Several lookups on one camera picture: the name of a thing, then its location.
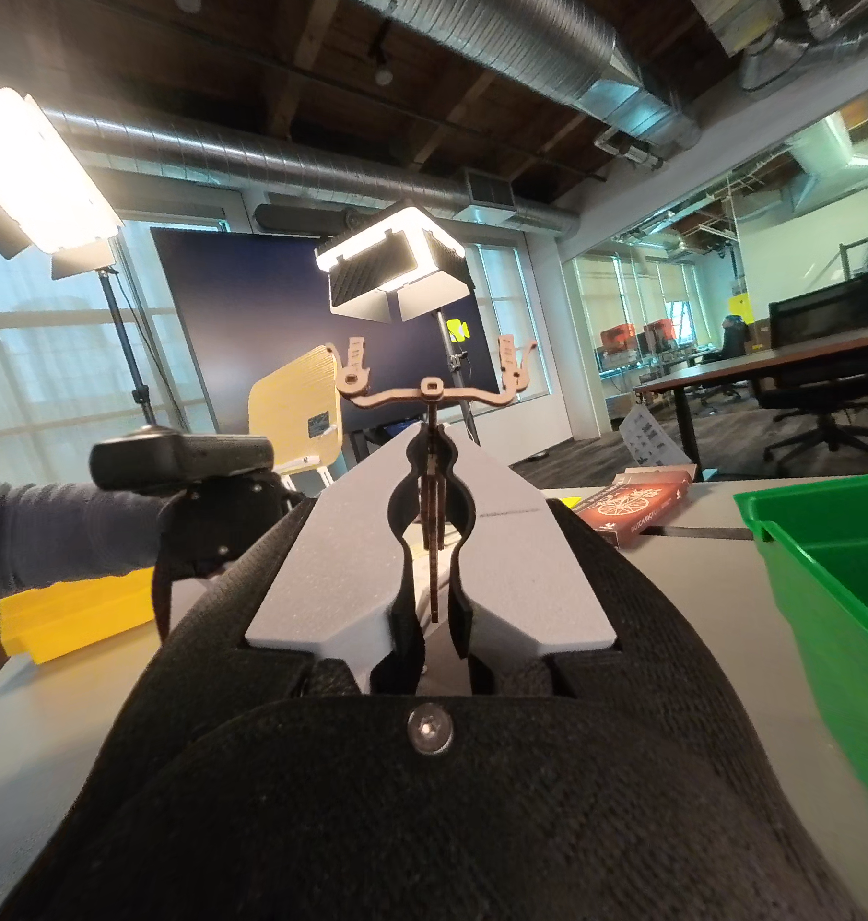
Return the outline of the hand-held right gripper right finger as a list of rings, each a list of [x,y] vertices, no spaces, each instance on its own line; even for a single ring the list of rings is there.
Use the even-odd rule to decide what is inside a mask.
[[[434,694],[471,694],[471,664],[492,678],[613,649],[614,628],[543,493],[457,426],[443,437],[460,540],[442,598],[454,614],[434,628]]]

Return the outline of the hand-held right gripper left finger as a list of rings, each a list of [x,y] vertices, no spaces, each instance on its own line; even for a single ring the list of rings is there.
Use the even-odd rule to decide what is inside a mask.
[[[419,512],[420,423],[325,488],[245,635],[339,660],[363,693],[412,695],[425,663],[405,532]]]

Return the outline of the wooden model handlebar part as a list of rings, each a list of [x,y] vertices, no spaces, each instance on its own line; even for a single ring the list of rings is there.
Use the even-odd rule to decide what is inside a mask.
[[[503,407],[526,390],[530,384],[528,361],[537,348],[530,340],[520,349],[512,335],[498,338],[501,369],[500,393],[473,387],[448,387],[443,380],[429,376],[414,388],[394,388],[370,394],[370,370],[364,366],[364,338],[350,337],[348,355],[336,373],[336,389],[359,409],[375,409],[391,403],[420,401],[426,406],[426,459],[419,480],[419,520],[424,548],[428,551],[430,620],[439,622],[439,552],[444,547],[446,524],[446,475],[440,460],[438,409],[446,401],[480,401],[491,407]]]

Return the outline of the person's left forearm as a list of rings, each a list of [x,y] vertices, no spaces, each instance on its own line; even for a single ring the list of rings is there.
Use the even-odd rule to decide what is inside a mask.
[[[152,567],[166,507],[93,484],[0,484],[0,598]]]

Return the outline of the dark red model kit box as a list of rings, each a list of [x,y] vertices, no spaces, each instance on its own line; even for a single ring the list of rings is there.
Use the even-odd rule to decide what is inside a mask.
[[[570,509],[612,546],[623,549],[688,501],[696,472],[692,463],[627,468],[609,486],[580,498]]]

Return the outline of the light wooden chair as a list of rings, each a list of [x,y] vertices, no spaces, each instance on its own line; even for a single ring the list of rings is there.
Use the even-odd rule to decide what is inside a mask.
[[[265,437],[274,451],[273,471],[287,489],[292,478],[317,472],[323,487],[334,482],[329,467],[341,454],[344,425],[336,378],[341,360],[331,343],[294,359],[252,386],[249,433]]]

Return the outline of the black light stand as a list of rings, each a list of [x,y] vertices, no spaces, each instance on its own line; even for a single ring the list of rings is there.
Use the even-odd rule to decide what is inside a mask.
[[[447,355],[453,387],[455,389],[464,389],[465,382],[463,378],[462,362],[463,358],[465,357],[465,352],[462,350],[460,352],[454,350],[451,334],[449,332],[447,321],[444,318],[442,309],[435,309],[432,312],[432,315],[438,324],[440,338],[442,339],[443,348]],[[474,416],[469,401],[459,400],[459,406],[462,411],[463,422],[469,437],[474,441],[475,444],[480,445],[481,441],[476,429]]]
[[[112,321],[116,328],[117,339],[121,351],[127,362],[130,379],[132,382],[132,398],[134,403],[141,409],[146,426],[156,426],[158,424],[151,401],[151,392],[148,385],[142,379],[141,371],[129,339],[126,324],[124,322],[121,310],[118,306],[115,292],[111,285],[111,276],[117,274],[112,267],[104,267],[95,270],[98,275],[102,290],[105,295],[106,304],[109,309]]]

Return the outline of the dark blue backdrop board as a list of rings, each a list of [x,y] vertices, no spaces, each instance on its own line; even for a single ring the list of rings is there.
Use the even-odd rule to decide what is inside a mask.
[[[422,378],[452,385],[433,314],[380,323],[334,315],[315,240],[155,227],[152,240],[218,430],[248,429],[248,396],[257,380],[313,348],[348,354],[363,337],[371,393],[416,387]],[[518,348],[536,340],[538,316],[528,291],[525,254],[516,246],[466,247],[474,293],[442,309],[466,353],[463,381],[500,390],[498,337]]]

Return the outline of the yellow plastic bin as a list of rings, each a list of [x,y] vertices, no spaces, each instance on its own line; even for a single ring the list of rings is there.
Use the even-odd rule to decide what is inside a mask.
[[[43,664],[154,620],[153,569],[58,582],[0,600],[0,642]]]

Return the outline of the open paper instruction booklet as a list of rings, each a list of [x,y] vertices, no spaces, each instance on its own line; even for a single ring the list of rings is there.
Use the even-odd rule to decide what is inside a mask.
[[[635,466],[685,466],[693,461],[667,434],[644,403],[636,403],[618,429]]]

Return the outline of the square softbox studio light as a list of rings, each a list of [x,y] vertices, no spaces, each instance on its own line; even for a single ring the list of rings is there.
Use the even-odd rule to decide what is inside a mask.
[[[395,295],[408,321],[474,293],[463,245],[412,200],[320,244],[315,260],[337,316],[388,323]]]

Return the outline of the green plastic bin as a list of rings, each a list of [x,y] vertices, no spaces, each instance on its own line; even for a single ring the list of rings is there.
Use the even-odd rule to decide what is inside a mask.
[[[735,496],[813,698],[868,791],[868,475]]]

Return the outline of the flat studio light panel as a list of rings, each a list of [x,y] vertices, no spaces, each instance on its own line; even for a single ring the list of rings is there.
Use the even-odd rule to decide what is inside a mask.
[[[31,96],[0,88],[0,256],[27,248],[51,277],[111,272],[122,221]]]

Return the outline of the long dark office table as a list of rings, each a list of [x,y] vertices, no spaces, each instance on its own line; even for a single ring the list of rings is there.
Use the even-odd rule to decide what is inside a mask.
[[[693,429],[693,416],[686,395],[690,387],[704,382],[722,385],[772,377],[780,369],[823,360],[837,360],[852,354],[868,354],[868,327],[793,343],[777,349],[762,350],[704,366],[689,367],[640,384],[635,387],[633,393],[637,401],[644,401],[651,394],[672,394],[682,450],[697,466],[695,479],[700,482],[703,479],[704,463],[700,458]]]

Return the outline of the black office chair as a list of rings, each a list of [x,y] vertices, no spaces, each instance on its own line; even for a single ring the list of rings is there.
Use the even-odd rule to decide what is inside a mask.
[[[769,306],[771,348],[813,342],[868,328],[868,274],[857,275],[825,289],[797,295]],[[804,433],[768,445],[762,452],[776,470],[809,449],[824,444],[831,452],[852,447],[868,455],[868,427],[835,420],[837,413],[868,409],[868,350],[822,354],[808,361],[780,366],[767,389],[760,379],[751,389],[762,409],[780,410],[775,422],[811,416],[815,426]],[[774,455],[788,448],[780,459]]]

